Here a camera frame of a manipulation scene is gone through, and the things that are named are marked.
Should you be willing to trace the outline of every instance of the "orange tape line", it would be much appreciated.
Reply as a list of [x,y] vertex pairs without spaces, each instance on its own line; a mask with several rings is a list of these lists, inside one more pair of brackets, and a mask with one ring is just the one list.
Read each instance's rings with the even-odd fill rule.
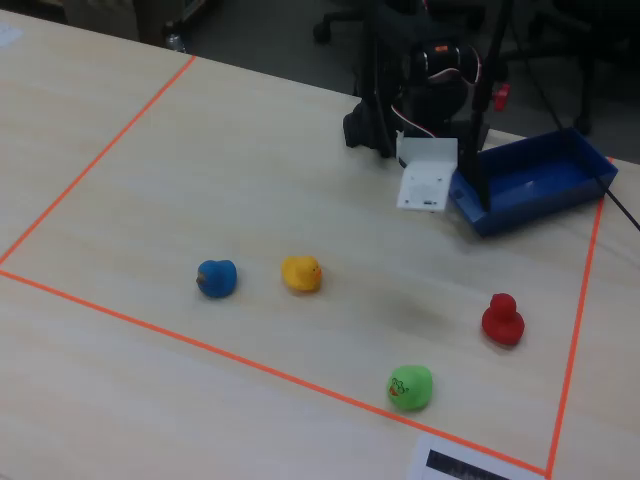
[[338,392],[334,392],[333,390],[329,390],[328,388],[321,387],[319,385],[313,384],[306,380],[303,380],[298,377],[294,377],[285,372],[281,372],[280,370],[276,370],[275,368],[269,367],[267,365],[263,365],[261,363],[255,362],[253,360],[249,360],[248,358],[241,357],[240,355],[236,355],[235,353],[231,353],[227,350],[223,350],[218,347],[214,347],[213,345],[209,345],[207,343],[201,342],[200,340],[196,340],[191,337],[187,337],[177,332],[173,332],[171,330],[167,330],[166,328],[159,327],[157,325],[153,325],[152,323],[144,322],[142,320],[138,320],[137,318],[130,317],[129,315],[125,315],[123,313],[116,312],[115,310],[111,310],[110,308],[102,307],[100,305],[96,305],[94,303],[88,302],[81,298],[75,297],[68,293],[62,292],[52,287],[48,287],[41,283],[35,282],[33,280],[29,280],[27,278],[21,277],[19,275],[15,275],[13,273],[6,272],[4,270],[0,270],[0,276],[10,278],[17,282],[23,283],[25,285],[29,285],[31,287],[35,287],[39,290],[43,290],[45,292],[51,293],[58,297],[64,298],[71,302],[77,303],[84,307],[91,308],[92,310],[96,310],[98,312],[104,313],[106,315],[110,315],[112,317],[118,318],[128,323],[132,323],[137,325],[138,327],[145,328],[147,330],[151,330],[152,332],[159,333],[160,335],[165,335],[167,337],[171,337],[175,340],[188,343],[197,348],[201,348],[203,350],[207,350],[208,352],[215,353],[216,355],[220,355],[222,357],[228,358],[230,360],[234,360],[236,362],[242,363],[248,367],[255,368],[256,370],[260,370],[262,372],[268,373],[269,375],[273,375],[275,377],[281,378],[291,383],[295,383],[296,385],[300,385],[301,387],[307,388],[309,390],[313,390],[314,392],[321,393],[323,395],[327,395],[328,397],[335,398],[336,400],[340,400],[341,402],[348,403],[349,405],[353,405],[354,407],[361,408],[371,413],[375,413],[376,415],[380,415],[381,417],[388,418],[390,420],[395,420],[396,422],[402,423],[404,425],[408,425],[418,430],[422,430],[423,432],[431,433],[433,435],[437,435],[438,437],[450,440],[452,442],[458,443],[465,447],[472,448],[478,452],[485,453],[492,457],[498,458],[505,462],[511,463],[517,467],[523,468],[525,470],[529,470],[531,472],[537,473],[539,475],[544,475],[545,471],[533,465],[530,465],[522,460],[518,460],[517,458],[510,457],[505,455],[504,453],[498,452],[496,450],[492,450],[487,447],[483,447],[482,445],[478,445],[477,443],[470,442],[469,440],[465,440],[463,438],[457,437],[450,433],[443,432],[441,430],[437,430],[435,428],[429,427],[422,423],[416,422],[414,420],[410,420],[408,418],[402,417],[395,413],[388,412],[378,407],[374,407],[373,405],[369,405],[367,403],[361,402],[360,400],[356,400],[351,397],[347,397]]
[[109,144],[104,147],[104,149],[98,154],[98,156],[96,158],[93,159],[93,161],[87,165],[85,167],[85,169],[80,173],[80,175],[78,175],[75,180],[73,182],[71,182],[71,184],[64,189],[64,191],[58,196],[58,198],[55,199],[55,201],[49,205],[49,207],[40,214],[40,216],[36,219],[35,222],[33,222],[31,224],[31,226],[29,228],[27,228],[27,230],[20,235],[20,238],[18,238],[18,240],[16,240],[16,242],[11,245],[11,247],[9,247],[9,250],[7,250],[4,255],[2,255],[2,257],[0,257],[0,265],[2,265],[5,260],[7,258],[9,258],[9,256],[22,244],[22,242],[24,242],[26,240],[26,238],[31,235],[31,233],[38,227],[38,225],[40,225],[42,223],[42,221],[47,218],[47,216],[53,211],[54,208],[56,208],[60,202],[62,202],[62,200],[64,200],[64,198],[69,195],[69,193],[71,192],[71,190],[73,190],[75,188],[76,185],[78,185],[78,183],[80,183],[80,181],[87,175],[87,173],[89,173],[89,171],[91,171],[91,169],[93,167],[96,166],[96,164],[102,160],[102,158],[109,152],[109,150],[111,150],[113,148],[113,146],[118,143],[118,141],[122,138],[122,136],[127,133],[127,131],[129,131],[129,129],[138,121],[140,120],[140,118],[147,112],[147,110],[149,110],[151,108],[151,106],[156,103],[156,101],[164,94],[164,92],[166,92],[169,87],[171,87],[171,85],[173,85],[176,80],[178,80],[178,78],[180,78],[182,76],[182,74],[184,72],[187,71],[187,69],[191,66],[191,64],[195,61],[196,57],[192,56],[189,61],[187,63],[185,63],[182,68],[180,68],[180,70],[178,70],[178,72],[171,77],[171,79],[164,84],[164,86],[158,90],[158,92],[151,98],[151,100],[149,100],[147,102],[147,104],[142,108],[142,110],[140,110],[135,117],[133,117],[129,123],[127,123],[127,125],[125,125],[125,127],[120,130],[120,133],[118,133],[118,135],[116,135],[114,137],[113,140],[111,140],[109,142]]
[[587,301],[587,291],[589,290],[589,278],[591,277],[591,266],[593,265],[593,257],[596,252],[596,242],[598,240],[598,231],[600,230],[600,219],[602,218],[602,209],[604,207],[604,197],[598,202],[598,209],[593,221],[593,229],[591,230],[591,240],[589,242],[589,250],[587,251],[587,260],[584,265],[584,273],[582,274],[582,286],[580,287],[580,297],[578,299],[578,309],[576,310],[576,321],[573,324],[573,335],[571,337],[571,347],[569,348],[569,358],[567,360],[567,369],[564,373],[564,381],[562,383],[562,394],[560,395],[560,406],[556,416],[556,423],[553,428],[553,437],[551,439],[551,447],[549,449],[549,459],[547,460],[547,469],[545,478],[550,480],[553,474],[553,467],[556,462],[556,454],[558,453],[558,443],[560,441],[560,433],[562,432],[562,422],[567,409],[567,399],[569,398],[569,389],[571,388],[571,376],[573,374],[573,365],[576,360],[576,352],[578,350],[578,340],[580,338],[580,329],[582,327],[582,317],[584,314],[584,306]]

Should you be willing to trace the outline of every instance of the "blue rubber duck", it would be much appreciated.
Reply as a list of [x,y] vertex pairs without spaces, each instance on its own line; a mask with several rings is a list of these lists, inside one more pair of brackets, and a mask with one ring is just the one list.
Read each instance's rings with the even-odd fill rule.
[[231,260],[207,260],[198,267],[198,288],[207,297],[222,298],[231,295],[238,274]]

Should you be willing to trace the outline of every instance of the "wire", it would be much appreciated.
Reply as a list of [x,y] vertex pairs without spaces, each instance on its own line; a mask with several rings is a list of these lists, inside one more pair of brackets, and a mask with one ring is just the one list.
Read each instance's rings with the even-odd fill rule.
[[378,117],[380,117],[380,126],[382,127],[382,136],[384,142],[389,149],[389,155],[396,156],[396,149],[393,147],[393,143],[389,138],[389,130],[387,129],[387,122],[384,119],[384,113],[382,112],[382,103],[380,103],[380,91],[378,88],[378,40],[375,39],[373,43],[373,89],[376,97],[376,107],[378,109]]
[[[470,87],[475,87],[478,84],[478,81],[480,80],[480,75],[481,75],[481,72],[482,72],[482,60],[480,60],[480,55],[478,55],[478,52],[476,51],[476,49],[471,47],[471,45],[469,45],[469,47],[471,48],[471,50],[473,50],[473,53],[475,54],[476,60],[478,62],[478,68],[476,69],[476,78],[473,81],[473,83],[468,81],[466,78],[464,78],[464,76],[462,75],[460,70],[458,70],[457,68],[445,68],[441,72],[434,73],[430,77],[427,77],[427,80],[433,80],[433,79],[441,77],[444,74],[447,74],[447,73],[450,73],[450,72],[455,72],[455,73],[460,74],[460,77],[462,78],[462,80],[464,80],[464,82],[467,85],[469,85]],[[459,64],[460,63],[460,50],[458,50],[458,47],[456,47],[456,50],[458,51],[458,64]]]
[[402,121],[408,123],[409,125],[411,125],[412,127],[420,130],[421,132],[426,133],[427,135],[429,135],[431,138],[436,138],[436,134],[433,133],[430,130],[427,130],[426,128],[424,128],[422,125],[418,125],[417,123],[412,122],[411,120],[409,120],[407,117],[405,117],[404,115],[402,115],[395,107],[395,105],[391,105],[391,111],[393,113],[395,113]]
[[[518,37],[518,33],[516,32],[515,22],[513,21],[513,12],[511,12],[511,18],[509,19],[509,24],[511,26],[511,31],[513,33],[513,39],[516,42],[516,48],[518,50],[518,54],[522,58],[522,60],[524,62],[524,66],[525,66],[525,68],[527,70],[527,73],[529,74],[529,77],[531,78],[531,83],[533,83],[533,86],[538,91],[538,95],[540,95],[540,98],[542,99],[542,102],[544,103],[545,107],[547,108],[547,110],[551,114],[551,117],[553,118],[553,122],[556,124],[556,127],[558,128],[558,130],[563,131],[565,128],[562,125],[562,122],[560,121],[560,118],[558,117],[558,114],[556,113],[555,109],[553,108],[553,105],[549,101],[549,98],[547,97],[547,94],[545,93],[544,89],[540,85],[540,82],[538,81],[538,78],[533,73],[533,70],[531,69],[531,64],[529,63],[529,58],[525,55],[525,53],[524,53],[524,51],[522,49],[522,45],[520,43],[520,38]],[[598,175],[594,174],[593,175],[593,179],[596,181],[598,186],[604,191],[604,193],[606,193],[609,196],[609,198],[611,198],[611,200],[613,200],[613,203],[615,203],[616,206],[620,209],[620,211],[622,211],[622,213],[624,213],[624,215],[629,219],[629,221],[633,224],[633,226],[636,227],[636,229],[638,229],[638,231],[640,231],[640,223],[638,223],[638,221],[633,217],[633,215],[631,215],[629,210],[627,210],[625,208],[625,206],[622,205],[620,200],[618,200],[618,197],[616,197],[611,192],[611,190],[609,190],[609,188],[604,184],[604,182],[600,179],[600,177]]]

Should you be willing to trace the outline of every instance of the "blue tray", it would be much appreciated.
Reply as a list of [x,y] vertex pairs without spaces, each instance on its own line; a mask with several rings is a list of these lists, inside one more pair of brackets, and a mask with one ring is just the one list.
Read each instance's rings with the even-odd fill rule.
[[574,129],[485,150],[478,161],[489,177],[491,210],[482,209],[475,190],[457,171],[449,195],[482,236],[600,198],[604,191],[594,174],[608,187],[618,173]]

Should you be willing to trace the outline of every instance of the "dark floor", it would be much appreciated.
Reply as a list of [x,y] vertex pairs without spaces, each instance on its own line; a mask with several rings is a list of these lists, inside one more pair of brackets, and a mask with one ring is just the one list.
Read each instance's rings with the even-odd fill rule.
[[[483,32],[473,38],[481,50],[488,47],[499,2],[484,3],[489,5],[488,19]],[[187,46],[201,57],[351,93],[359,26],[337,24],[326,46],[315,44],[311,33],[325,12],[348,5],[348,0],[221,0],[192,28]],[[531,12],[523,11],[527,2],[516,2],[516,7],[517,25],[524,31]],[[505,49],[513,46],[505,40]],[[563,123],[569,125],[579,106],[577,62],[543,60],[533,66]],[[640,91],[634,85],[639,80],[637,73],[599,65],[590,137],[603,153],[636,163],[640,163]],[[522,65],[512,66],[509,82],[512,93],[507,109],[489,113],[491,126],[526,136],[552,130],[554,124]]]

